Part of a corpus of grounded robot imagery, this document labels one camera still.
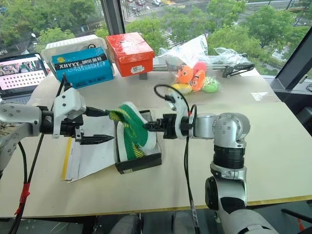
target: floor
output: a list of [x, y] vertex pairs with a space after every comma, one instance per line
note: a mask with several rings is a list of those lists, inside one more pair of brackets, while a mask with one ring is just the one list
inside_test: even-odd
[[[302, 215], [312, 217], [312, 204], [304, 201], [284, 203], [257, 208], [255, 211], [266, 218], [270, 224], [281, 234], [299, 233], [297, 218], [281, 212], [281, 209], [289, 209]], [[144, 220], [143, 234], [171, 234], [171, 218], [174, 212], [153, 212], [141, 214]], [[95, 233], [108, 234], [115, 223], [124, 215], [100, 216], [98, 228]], [[197, 210], [202, 234], [222, 234], [221, 224], [216, 223], [215, 213], [208, 209]], [[0, 222], [0, 234], [7, 234], [11, 222]], [[302, 221], [305, 228], [312, 224]], [[79, 234], [82, 233], [82, 224], [61, 223], [41, 220], [23, 220], [18, 231], [19, 234]]]

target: blue box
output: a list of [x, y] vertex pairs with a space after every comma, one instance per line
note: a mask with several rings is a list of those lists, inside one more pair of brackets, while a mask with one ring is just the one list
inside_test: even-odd
[[57, 79], [61, 81], [65, 73], [76, 89], [114, 78], [110, 61], [101, 47], [52, 56], [52, 63]]

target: laptop screen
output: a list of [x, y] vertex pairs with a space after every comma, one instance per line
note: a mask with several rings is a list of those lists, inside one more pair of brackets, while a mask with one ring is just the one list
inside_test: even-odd
[[40, 54], [0, 59], [0, 97], [2, 99], [30, 95], [46, 77]]

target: paper document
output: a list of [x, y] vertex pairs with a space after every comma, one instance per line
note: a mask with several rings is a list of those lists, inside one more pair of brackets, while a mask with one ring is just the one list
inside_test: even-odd
[[[115, 137], [114, 122], [109, 117], [86, 117], [83, 125], [86, 137], [105, 134]], [[97, 145], [80, 145], [69, 139], [62, 179], [70, 182], [84, 178], [115, 164], [115, 139]]]

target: table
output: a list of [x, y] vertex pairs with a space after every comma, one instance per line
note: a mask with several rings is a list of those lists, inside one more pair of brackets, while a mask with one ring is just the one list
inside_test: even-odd
[[[309, 172], [312, 158], [307, 154], [312, 138], [307, 131], [261, 76], [219, 80], [223, 92], [199, 93], [187, 99], [189, 103], [198, 104], [199, 114], [240, 112], [250, 119], [252, 127], [246, 137], [245, 155], [249, 204], [265, 204], [266, 201], [272, 202], [272, 199], [281, 202], [289, 197], [293, 200], [311, 199], [312, 187], [306, 185], [312, 179]], [[117, 77], [83, 88], [80, 92], [89, 106], [110, 109], [122, 101], [131, 100], [139, 109], [152, 108], [153, 115], [160, 117], [170, 110], [152, 92], [154, 84], [159, 81], [170, 83], [168, 73], [151, 73], [148, 80]], [[121, 88], [123, 92], [117, 93], [117, 89]], [[256, 101], [250, 92], [267, 92], [268, 96]], [[105, 96], [108, 98], [99, 99], [103, 94], [107, 94]], [[66, 184], [60, 178], [67, 139], [61, 137], [52, 140], [51, 136], [45, 136], [24, 216], [80, 216], [187, 209], [189, 201], [183, 171], [185, 141], [163, 140], [161, 135], [158, 138], [163, 155], [161, 166], [126, 175], [120, 175], [111, 166], [80, 181]], [[30, 168], [38, 137], [22, 142]], [[212, 158], [212, 141], [190, 141], [190, 183], [198, 208], [206, 207], [204, 183], [211, 176], [209, 164]], [[17, 149], [0, 182], [0, 217], [13, 216], [22, 179], [22, 158]]]

